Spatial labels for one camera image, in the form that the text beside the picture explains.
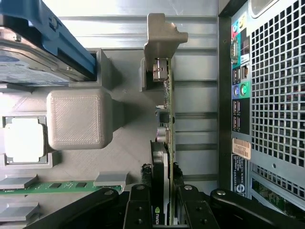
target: usb port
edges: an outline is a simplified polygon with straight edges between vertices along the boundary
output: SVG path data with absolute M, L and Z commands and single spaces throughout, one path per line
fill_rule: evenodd
M 234 116 L 234 126 L 233 126 L 233 129 L 236 129 L 237 128 L 237 118 Z
M 237 81 L 240 81 L 240 68 L 237 69 Z
M 237 117 L 237 127 L 236 127 L 236 129 L 240 129 L 240 117 Z
M 237 82 L 237 70 L 233 70 L 233 82 L 232 83 L 236 83 Z
M 233 113 L 237 113 L 237 101 L 233 101 L 233 105 L 234 105 L 234 112 Z
M 240 102 L 237 101 L 237 113 L 240 113 Z
M 249 74 L 249 69 L 247 66 L 242 67 L 242 80 L 247 79 Z

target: metal bracket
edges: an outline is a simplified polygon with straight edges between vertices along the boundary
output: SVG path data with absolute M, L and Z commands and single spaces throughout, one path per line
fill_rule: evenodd
M 147 71 L 153 71 L 158 58 L 172 58 L 179 44 L 186 43 L 188 33 L 178 32 L 173 23 L 165 22 L 164 13 L 150 13 L 147 16 L 148 42 L 144 45 Z

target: white label sticker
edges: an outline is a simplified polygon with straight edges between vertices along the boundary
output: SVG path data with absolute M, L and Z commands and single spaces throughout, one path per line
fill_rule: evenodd
M 245 54 L 241 56 L 241 64 L 250 60 L 250 54 Z
M 11 56 L 0 55 L 0 81 L 24 86 L 68 85 L 69 81 L 52 73 L 29 68 L 29 64 Z
M 233 138 L 232 139 L 232 152 L 247 160 L 251 159 L 251 144 L 249 142 Z

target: ethernet port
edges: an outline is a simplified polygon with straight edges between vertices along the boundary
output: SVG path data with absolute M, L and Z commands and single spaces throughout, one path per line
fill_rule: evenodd
M 241 73 L 242 73 L 242 80 L 247 79 L 248 75 L 249 75 L 249 68 L 248 65 L 245 65 L 243 67 L 241 67 Z

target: ps/2 port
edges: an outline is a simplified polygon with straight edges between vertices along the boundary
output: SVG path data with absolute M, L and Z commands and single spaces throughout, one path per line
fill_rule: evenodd
M 238 87 L 238 86 L 235 86 L 235 87 L 234 87 L 234 95 L 235 95 L 235 96 L 238 96 L 238 95 L 239 95 L 239 87 Z
M 242 96 L 244 96 L 245 94 L 247 94 L 247 86 L 246 86 L 245 84 L 242 84 L 242 85 L 240 86 L 240 94 L 241 94 Z

